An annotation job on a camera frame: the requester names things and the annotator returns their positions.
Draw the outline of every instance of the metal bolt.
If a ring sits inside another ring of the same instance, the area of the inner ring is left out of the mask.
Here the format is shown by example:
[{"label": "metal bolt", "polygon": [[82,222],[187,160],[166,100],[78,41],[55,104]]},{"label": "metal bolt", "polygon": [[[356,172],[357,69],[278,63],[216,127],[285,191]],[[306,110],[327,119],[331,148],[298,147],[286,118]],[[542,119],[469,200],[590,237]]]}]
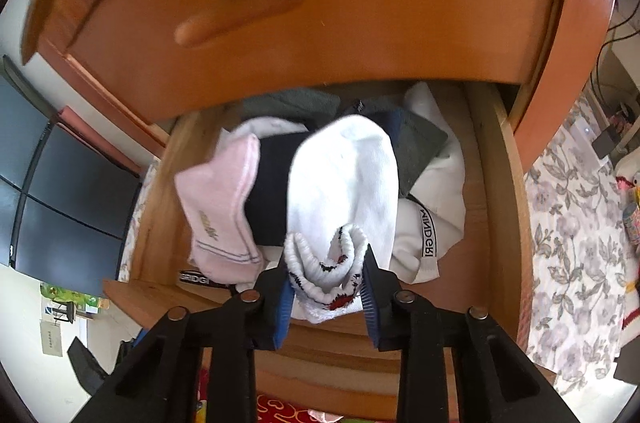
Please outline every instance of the metal bolt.
[{"label": "metal bolt", "polygon": [[182,320],[187,316],[187,310],[182,306],[176,306],[175,308],[171,308],[169,313],[166,314],[169,317],[169,320],[177,322],[178,320]]},{"label": "metal bolt", "polygon": [[256,291],[255,289],[248,289],[246,291],[243,291],[240,294],[240,300],[242,302],[251,303],[251,302],[256,302],[259,299],[260,299],[260,292]]},{"label": "metal bolt", "polygon": [[415,300],[415,293],[408,289],[403,289],[396,293],[396,300],[402,304],[411,304]]},{"label": "metal bolt", "polygon": [[477,308],[475,306],[471,306],[469,308],[469,314],[476,320],[484,320],[489,316],[489,313],[486,310],[486,308]]}]

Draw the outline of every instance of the wooden dresser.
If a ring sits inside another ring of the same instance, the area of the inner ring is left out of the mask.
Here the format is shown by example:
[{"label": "wooden dresser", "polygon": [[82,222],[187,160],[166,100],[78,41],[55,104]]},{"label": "wooden dresser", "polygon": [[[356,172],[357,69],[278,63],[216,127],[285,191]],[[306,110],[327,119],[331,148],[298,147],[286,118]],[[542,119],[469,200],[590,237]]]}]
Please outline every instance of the wooden dresser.
[{"label": "wooden dresser", "polygon": [[[116,126],[162,157],[129,283],[105,292],[145,327],[170,307],[204,310],[176,286],[190,229],[176,172],[202,162],[235,102],[296,86],[343,97],[429,80],[463,148],[465,238],[440,278],[411,286],[436,306],[487,306],[523,348],[531,304],[522,181],[577,98],[613,0],[33,0],[22,39]],[[180,116],[170,137],[156,122]],[[362,314],[296,321],[257,353],[258,389],[328,412],[392,419],[399,355],[377,353]],[[451,405],[455,404],[449,369]]]}]

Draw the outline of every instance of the pink sock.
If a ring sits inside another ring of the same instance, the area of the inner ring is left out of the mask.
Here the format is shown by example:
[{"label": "pink sock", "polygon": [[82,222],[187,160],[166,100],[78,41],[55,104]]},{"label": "pink sock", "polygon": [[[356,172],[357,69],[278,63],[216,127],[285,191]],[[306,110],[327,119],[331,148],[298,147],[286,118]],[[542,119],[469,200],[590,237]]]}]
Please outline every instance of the pink sock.
[{"label": "pink sock", "polygon": [[264,259],[244,216],[260,159],[255,134],[229,142],[214,158],[175,175],[175,187],[193,231],[191,259],[222,284],[254,281]]}]

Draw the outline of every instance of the wooden handle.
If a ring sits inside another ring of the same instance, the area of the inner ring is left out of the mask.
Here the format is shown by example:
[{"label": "wooden handle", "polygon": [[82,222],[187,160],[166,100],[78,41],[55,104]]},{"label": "wooden handle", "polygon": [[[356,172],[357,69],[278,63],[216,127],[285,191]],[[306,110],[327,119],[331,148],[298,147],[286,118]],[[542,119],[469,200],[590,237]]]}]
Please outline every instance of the wooden handle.
[{"label": "wooden handle", "polygon": [[222,0],[178,25],[174,39],[184,48],[198,47],[262,18],[290,12],[304,0]]}]

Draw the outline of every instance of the pink fabric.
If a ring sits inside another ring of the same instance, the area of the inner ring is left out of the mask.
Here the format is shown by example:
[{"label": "pink fabric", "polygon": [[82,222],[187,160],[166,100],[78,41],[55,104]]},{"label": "pink fabric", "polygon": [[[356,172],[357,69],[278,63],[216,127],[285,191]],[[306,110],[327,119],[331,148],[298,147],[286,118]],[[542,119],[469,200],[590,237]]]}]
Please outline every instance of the pink fabric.
[{"label": "pink fabric", "polygon": [[228,143],[215,157],[175,176],[175,187],[193,231],[191,259],[222,284],[254,281],[264,259],[244,216],[260,159],[255,134]]},{"label": "pink fabric", "polygon": [[111,143],[105,140],[100,134],[95,132],[92,127],[86,123],[76,112],[69,106],[65,106],[59,113],[60,122],[66,125],[72,132],[77,134],[82,140],[99,152],[109,156],[109,158],[120,163],[123,167],[140,175],[142,169],[135,162],[131,161],[121,151],[116,149]]}]

